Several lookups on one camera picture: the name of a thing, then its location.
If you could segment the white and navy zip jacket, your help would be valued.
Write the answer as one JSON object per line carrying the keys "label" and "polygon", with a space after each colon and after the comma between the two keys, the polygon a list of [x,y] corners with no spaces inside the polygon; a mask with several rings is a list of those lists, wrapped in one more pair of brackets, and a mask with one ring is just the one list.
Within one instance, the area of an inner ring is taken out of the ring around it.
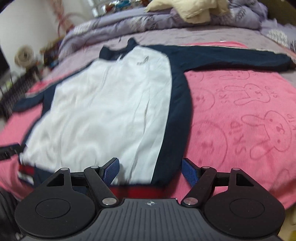
{"label": "white and navy zip jacket", "polygon": [[13,111],[42,105],[23,140],[18,178],[34,187],[61,168],[81,172],[119,159],[114,184],[165,185],[181,164],[190,132],[190,70],[284,72],[286,54],[220,46],[138,44],[112,50],[21,99]]}

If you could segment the pink rabbit pattern blanket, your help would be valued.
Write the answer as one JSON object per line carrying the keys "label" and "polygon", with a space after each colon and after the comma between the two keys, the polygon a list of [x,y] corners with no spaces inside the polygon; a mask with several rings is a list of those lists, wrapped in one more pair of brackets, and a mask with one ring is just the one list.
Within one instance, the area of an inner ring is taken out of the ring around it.
{"label": "pink rabbit pattern blanket", "polygon": [[[29,90],[37,94],[96,61],[95,55],[79,53],[62,64],[44,83]],[[198,166],[217,171],[239,167],[270,191],[285,208],[295,204],[295,87],[275,72],[217,70],[185,73],[193,101],[193,119],[185,157]],[[1,146],[21,142],[40,117],[42,105],[14,113],[1,131]],[[33,177],[33,168],[19,167],[18,156],[1,162],[1,188],[22,200],[33,190],[19,179]],[[164,187],[112,186],[120,197],[176,197],[181,200],[189,184],[177,174]]]}

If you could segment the white desk fan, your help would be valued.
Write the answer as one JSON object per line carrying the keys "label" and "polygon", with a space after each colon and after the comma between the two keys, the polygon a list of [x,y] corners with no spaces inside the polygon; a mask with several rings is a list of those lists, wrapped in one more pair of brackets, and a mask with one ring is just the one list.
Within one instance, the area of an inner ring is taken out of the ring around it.
{"label": "white desk fan", "polygon": [[31,46],[21,46],[15,54],[15,64],[21,68],[30,68],[34,65],[34,51]]}

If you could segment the lilac bed sheet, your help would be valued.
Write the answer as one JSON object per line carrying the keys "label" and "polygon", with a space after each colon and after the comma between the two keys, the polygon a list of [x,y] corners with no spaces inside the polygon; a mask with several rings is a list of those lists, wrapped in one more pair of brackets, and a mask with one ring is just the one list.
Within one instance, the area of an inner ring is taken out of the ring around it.
{"label": "lilac bed sheet", "polygon": [[68,76],[98,58],[103,46],[111,49],[121,49],[128,39],[133,38],[140,45],[191,45],[204,43],[206,45],[226,42],[239,42],[250,49],[268,50],[285,53],[295,58],[295,53],[264,37],[258,31],[222,26],[197,26],[191,28],[152,30],[133,33],[124,36],[109,37],[105,33],[89,31],[83,35],[74,35],[66,39],[62,46],[62,61],[49,73],[44,80],[56,81]]}

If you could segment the purple patterned pillow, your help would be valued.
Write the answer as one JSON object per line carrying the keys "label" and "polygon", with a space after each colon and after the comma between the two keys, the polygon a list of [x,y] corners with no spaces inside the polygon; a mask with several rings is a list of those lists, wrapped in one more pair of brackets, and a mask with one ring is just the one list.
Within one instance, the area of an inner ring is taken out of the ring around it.
{"label": "purple patterned pillow", "polygon": [[260,33],[295,53],[296,28],[294,25],[281,25],[276,19],[265,20],[261,23]]}

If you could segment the cream puffy jacket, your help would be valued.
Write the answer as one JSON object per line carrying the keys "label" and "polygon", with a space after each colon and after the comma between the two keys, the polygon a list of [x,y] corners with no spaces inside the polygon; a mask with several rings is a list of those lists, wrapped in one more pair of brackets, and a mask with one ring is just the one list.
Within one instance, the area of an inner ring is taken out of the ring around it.
{"label": "cream puffy jacket", "polygon": [[173,8],[187,23],[201,24],[211,20],[211,15],[229,13],[227,0],[153,0],[146,11],[161,11]]}

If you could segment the purple leaf pattern duvet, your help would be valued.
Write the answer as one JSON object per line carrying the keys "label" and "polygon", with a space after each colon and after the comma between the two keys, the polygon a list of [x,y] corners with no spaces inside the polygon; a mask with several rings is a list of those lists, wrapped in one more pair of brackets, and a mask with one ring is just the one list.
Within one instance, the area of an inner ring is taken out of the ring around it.
{"label": "purple leaf pattern duvet", "polygon": [[[206,25],[221,25],[258,30],[267,19],[268,9],[259,1],[228,1],[229,13],[211,16]],[[190,28],[175,9],[146,12],[144,8],[129,9],[101,16],[73,28],[62,40],[59,59],[75,53],[81,48],[110,39],[153,30]]]}

